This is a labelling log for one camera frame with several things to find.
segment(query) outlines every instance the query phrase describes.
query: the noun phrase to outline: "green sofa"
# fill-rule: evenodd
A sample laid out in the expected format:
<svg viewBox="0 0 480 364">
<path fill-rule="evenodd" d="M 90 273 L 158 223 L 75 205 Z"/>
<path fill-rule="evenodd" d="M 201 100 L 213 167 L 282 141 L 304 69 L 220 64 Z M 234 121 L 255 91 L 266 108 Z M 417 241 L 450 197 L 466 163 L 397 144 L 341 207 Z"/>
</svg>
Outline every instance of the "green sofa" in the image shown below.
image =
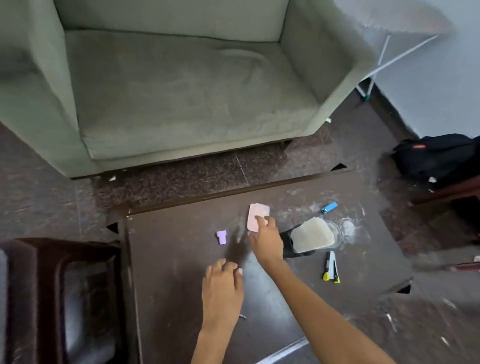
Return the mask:
<svg viewBox="0 0 480 364">
<path fill-rule="evenodd" d="M 67 177 L 314 133 L 374 65 L 332 0 L 2 0 L 0 121 Z"/>
</svg>

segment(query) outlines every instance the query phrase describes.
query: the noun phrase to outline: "person's left hand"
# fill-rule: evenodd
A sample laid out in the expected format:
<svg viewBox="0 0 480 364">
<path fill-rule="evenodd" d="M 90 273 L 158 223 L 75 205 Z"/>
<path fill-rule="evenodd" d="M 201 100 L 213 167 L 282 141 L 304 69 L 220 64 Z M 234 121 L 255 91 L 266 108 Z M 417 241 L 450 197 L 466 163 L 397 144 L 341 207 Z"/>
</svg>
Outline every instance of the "person's left hand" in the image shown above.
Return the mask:
<svg viewBox="0 0 480 364">
<path fill-rule="evenodd" d="M 204 320 L 202 330 L 231 335 L 240 315 L 243 302 L 242 269 L 225 259 L 209 266 L 202 285 Z"/>
</svg>

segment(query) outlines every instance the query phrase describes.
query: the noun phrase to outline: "floor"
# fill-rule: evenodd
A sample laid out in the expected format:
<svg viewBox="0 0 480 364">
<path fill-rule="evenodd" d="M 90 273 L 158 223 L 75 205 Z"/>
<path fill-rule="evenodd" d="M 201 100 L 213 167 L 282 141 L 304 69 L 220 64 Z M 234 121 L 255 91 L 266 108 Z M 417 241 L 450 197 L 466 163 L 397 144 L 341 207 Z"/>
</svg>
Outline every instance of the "floor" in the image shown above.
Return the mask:
<svg viewBox="0 0 480 364">
<path fill-rule="evenodd" d="M 411 294 L 385 297 L 346 317 L 400 363 L 478 362 L 480 274 L 438 271 L 479 250 L 447 206 L 409 208 L 425 186 L 402 179 L 388 152 L 409 137 L 379 99 L 353 92 L 309 137 L 71 181 L 0 125 L 0 239 L 48 236 L 108 242 L 106 211 L 328 171 L 342 162 L 363 178 L 392 236 L 416 268 Z M 309 346 L 282 361 L 317 362 Z"/>
</svg>

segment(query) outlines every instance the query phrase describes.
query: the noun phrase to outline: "marble floor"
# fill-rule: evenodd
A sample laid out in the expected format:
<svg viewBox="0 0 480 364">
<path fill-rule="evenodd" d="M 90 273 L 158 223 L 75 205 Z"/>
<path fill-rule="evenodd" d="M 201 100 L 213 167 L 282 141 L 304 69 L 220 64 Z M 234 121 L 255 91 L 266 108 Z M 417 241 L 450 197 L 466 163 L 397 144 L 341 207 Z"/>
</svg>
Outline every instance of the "marble floor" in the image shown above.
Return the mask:
<svg viewBox="0 0 480 364">
<path fill-rule="evenodd" d="M 476 235 L 447 206 L 409 208 L 425 189 L 400 177 L 388 152 L 410 135 L 375 97 L 353 92 L 314 135 L 71 181 L 0 124 L 0 239 L 48 236 L 108 242 L 105 212 L 328 171 L 342 162 L 363 178 L 394 239 L 417 267 L 411 294 L 348 317 L 398 363 L 473 363 L 480 348 L 480 274 L 425 267 L 470 261 Z M 309 346 L 283 361 L 315 363 Z"/>
</svg>

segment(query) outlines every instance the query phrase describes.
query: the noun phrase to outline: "dark brown table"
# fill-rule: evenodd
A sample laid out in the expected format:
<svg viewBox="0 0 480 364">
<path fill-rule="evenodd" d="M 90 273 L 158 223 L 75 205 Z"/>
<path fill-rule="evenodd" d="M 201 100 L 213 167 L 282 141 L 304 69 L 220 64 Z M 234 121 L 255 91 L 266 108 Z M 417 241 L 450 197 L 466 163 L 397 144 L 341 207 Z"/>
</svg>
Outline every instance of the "dark brown table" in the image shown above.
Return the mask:
<svg viewBox="0 0 480 364">
<path fill-rule="evenodd" d="M 354 171 L 334 171 L 233 191 L 130 209 L 120 223 L 131 254 L 136 333 L 144 364 L 188 364 L 202 322 L 205 268 L 233 260 L 244 271 L 245 298 L 224 362 L 249 364 L 303 337 L 278 289 L 250 251 L 246 217 L 250 203 L 271 207 L 280 231 L 319 215 L 342 230 L 335 249 L 341 284 L 325 282 L 326 252 L 288 260 L 300 279 L 345 316 L 359 315 L 412 277 L 411 265 L 392 239 Z M 216 231 L 226 230 L 219 245 Z"/>
</svg>

